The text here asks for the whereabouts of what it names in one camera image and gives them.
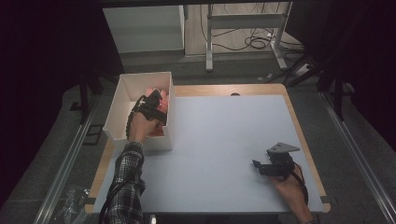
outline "black curtain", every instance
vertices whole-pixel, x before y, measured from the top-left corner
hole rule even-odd
[[[370,4],[346,50],[351,100],[396,150],[396,1]]]
[[[1,202],[7,199],[81,76],[123,73],[98,4],[0,3]]]

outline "metal rail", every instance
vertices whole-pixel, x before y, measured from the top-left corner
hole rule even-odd
[[[87,134],[87,131],[92,122],[92,118],[96,111],[99,98],[100,96],[96,95],[92,97],[90,113],[88,114],[86,121],[79,126],[73,143],[67,151],[64,161],[62,162],[57,175],[55,176],[51,186],[49,187],[49,192],[47,193],[46,198],[44,199],[40,209],[38,210],[34,224],[47,224],[50,222],[53,210],[55,209],[55,206],[61,196],[61,193],[64,189],[64,184],[66,183],[67,177],[69,177],[70,171],[73,168],[74,162],[79,153],[84,137]]]
[[[352,159],[356,162],[356,165],[358,166],[364,181],[372,192],[386,220],[388,223],[396,223],[396,209],[391,198],[387,194],[381,182],[376,177],[367,160],[364,158],[364,155],[361,153],[361,149],[355,142],[346,124],[341,121],[333,111],[332,100],[330,97],[323,92],[320,93],[320,96],[325,102],[332,121],[335,123],[337,130],[344,138]]]

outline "open box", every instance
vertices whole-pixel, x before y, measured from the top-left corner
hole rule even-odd
[[[115,147],[124,147],[128,140],[125,134],[128,116],[134,104],[147,88],[165,90],[169,94],[167,122],[163,126],[164,136],[150,136],[145,141],[147,150],[169,150],[173,148],[175,95],[170,72],[141,73],[120,75],[120,81],[108,112],[105,127],[107,137],[113,140]]]

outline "plaid shirt sleeve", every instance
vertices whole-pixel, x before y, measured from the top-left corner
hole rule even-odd
[[[140,178],[143,162],[142,145],[138,142],[128,143],[117,158],[114,178],[108,194],[129,175],[133,175],[133,178],[120,189],[111,201],[105,215],[106,224],[137,224],[141,222],[143,213],[139,198],[145,189],[145,182]]]

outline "black cable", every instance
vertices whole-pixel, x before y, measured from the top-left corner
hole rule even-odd
[[[267,30],[267,28],[262,28],[262,29],[265,30],[266,32],[270,33],[270,34],[274,32],[274,28],[273,28],[272,31]]]
[[[265,34],[265,31],[264,31],[263,29],[261,29],[261,28],[258,28],[258,30],[259,30],[259,31],[257,31],[257,32],[254,32],[254,35],[258,35],[258,34]]]
[[[227,8],[225,8],[225,4],[224,4],[224,10],[227,12],[227,14],[230,14],[230,13],[227,11]]]
[[[256,3],[256,5],[254,5],[254,8],[256,8],[257,5],[258,5],[258,3]],[[254,8],[250,10],[250,14],[253,12]]]
[[[277,3],[276,13],[277,13],[277,10],[279,9],[279,6],[280,6],[280,2]]]
[[[288,79],[288,74],[289,74],[290,72],[294,71],[295,67],[297,66],[297,62],[300,62],[304,57],[305,57],[305,54],[304,54],[303,56],[301,56],[301,57],[296,61],[296,63],[294,63],[288,70],[284,71],[283,73],[281,73],[281,74],[279,74],[279,75],[275,75],[275,76],[273,76],[273,77],[270,77],[268,80],[264,81],[264,84],[265,84],[265,83],[268,83],[268,82],[270,82],[270,81],[272,81],[272,80],[274,80],[274,79],[276,79],[276,78],[278,78],[278,77],[282,77],[282,76],[285,76],[285,78],[284,78],[284,80],[283,80],[283,82],[282,82],[283,84],[285,84],[286,81],[287,81],[287,79]]]
[[[100,210],[99,214],[99,224],[103,223],[103,219],[105,218],[105,213],[110,205],[111,201],[114,199],[116,194],[120,191],[122,187],[124,187],[129,181],[131,181],[134,178],[134,174],[136,173],[136,170],[134,170],[130,175],[128,175],[122,182],[120,182],[111,192],[108,194],[105,203],[103,204],[102,209]]]
[[[303,59],[305,59],[305,58],[306,58],[306,52],[303,54],[303,56],[301,56],[301,57],[291,66],[291,68],[289,69],[289,72],[285,74],[285,78],[283,79],[283,82],[282,82],[283,85],[286,85],[286,82],[288,81],[290,72],[294,71],[295,68],[296,68],[296,66],[297,66],[298,64],[300,64],[300,62],[301,62]]]
[[[265,5],[265,4],[262,5],[262,12],[265,10],[266,6],[267,6],[267,5]],[[202,22],[202,5],[200,5],[200,21],[201,21],[201,31],[202,31],[202,35],[203,35],[205,41],[207,42],[207,38],[206,38],[206,36],[205,36],[204,26],[203,26],[203,22]],[[212,34],[211,34],[211,36],[216,37],[216,36],[219,36],[219,35],[225,35],[225,34],[228,34],[228,33],[230,33],[230,32],[236,31],[236,30],[239,30],[239,29],[233,29],[233,30],[230,30],[230,31],[227,31],[227,32],[222,33],[222,34],[218,34],[218,35],[212,35]],[[271,42],[271,39],[268,39],[268,38],[265,38],[265,37],[260,37],[260,36],[255,36],[256,30],[257,30],[257,28],[254,29],[253,33],[250,32],[251,35],[245,39],[245,44],[246,44],[246,45],[245,45],[244,47],[240,48],[240,49],[231,49],[231,48],[228,48],[228,47],[223,46],[223,45],[220,45],[220,44],[213,44],[213,43],[212,43],[212,45],[213,45],[213,46],[219,46],[219,47],[222,47],[222,48],[225,48],[225,49],[228,49],[228,50],[233,50],[233,51],[238,51],[238,50],[246,49],[246,48],[248,48],[248,47],[252,47],[252,48],[254,48],[254,49],[265,49],[265,48],[269,45],[269,43]],[[257,44],[257,43],[262,43],[263,46],[261,46],[261,47],[254,46],[255,43],[256,43],[256,44]]]

